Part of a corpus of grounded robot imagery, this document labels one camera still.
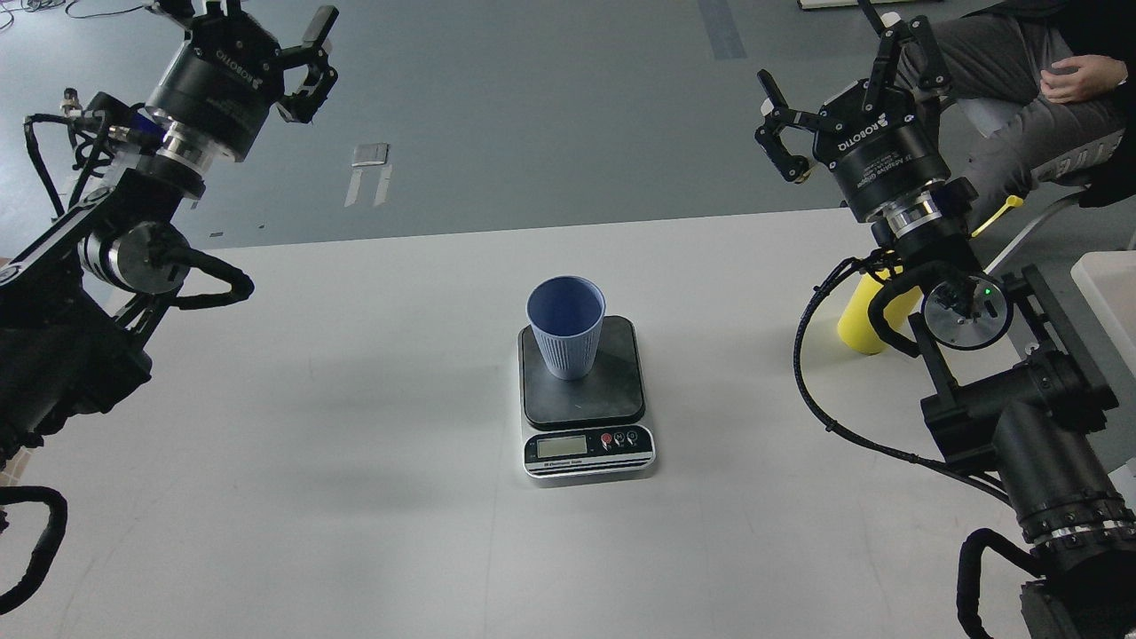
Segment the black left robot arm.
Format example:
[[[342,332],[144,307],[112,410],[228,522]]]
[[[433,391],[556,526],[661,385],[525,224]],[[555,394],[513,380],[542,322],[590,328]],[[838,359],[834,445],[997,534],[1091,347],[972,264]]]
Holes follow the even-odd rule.
[[[204,193],[223,157],[244,161],[272,108],[309,122],[337,72],[321,5],[284,47],[239,1],[158,1],[184,40],[145,102],[99,93],[60,114],[30,114],[26,149],[55,209],[52,226],[3,266],[3,465],[75,415],[108,413],[151,377],[147,340],[172,308],[244,302],[253,282],[194,249],[173,223]]]

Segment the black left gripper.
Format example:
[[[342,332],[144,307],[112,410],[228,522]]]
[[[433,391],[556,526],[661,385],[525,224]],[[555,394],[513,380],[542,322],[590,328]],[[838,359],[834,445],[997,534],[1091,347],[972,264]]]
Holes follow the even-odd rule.
[[[339,80],[327,48],[340,16],[335,5],[321,5],[300,44],[273,58],[279,70],[264,68],[279,40],[256,18],[245,18],[241,1],[149,1],[147,13],[185,30],[181,48],[147,98],[147,113],[211,138],[233,161],[244,161],[272,102],[283,93],[279,70],[304,69],[300,85],[276,101],[285,122],[312,122]]]

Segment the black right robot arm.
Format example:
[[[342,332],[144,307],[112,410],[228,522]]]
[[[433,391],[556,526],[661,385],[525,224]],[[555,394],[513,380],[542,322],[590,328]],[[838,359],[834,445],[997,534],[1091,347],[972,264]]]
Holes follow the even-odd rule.
[[[804,181],[816,163],[832,171],[878,246],[840,262],[807,304],[793,343],[799,392],[828,431],[1014,511],[1022,545],[982,529],[961,547],[955,607],[966,636],[987,634],[982,556],[994,551],[1030,576],[1020,607],[1033,638],[1131,638],[1133,512],[1087,439],[1104,428],[1116,393],[1037,268],[993,279],[979,266],[963,229],[974,186],[950,179],[914,97],[896,83],[901,53],[913,47],[927,61],[919,88],[949,89],[929,20],[885,20],[868,1],[860,7],[878,36],[872,72],[819,113],[792,109],[770,73],[759,73],[769,109],[755,141],[788,182]],[[807,388],[807,327],[857,272],[880,287],[864,305],[872,335],[929,373],[935,391],[920,405],[941,460],[864,439]]]

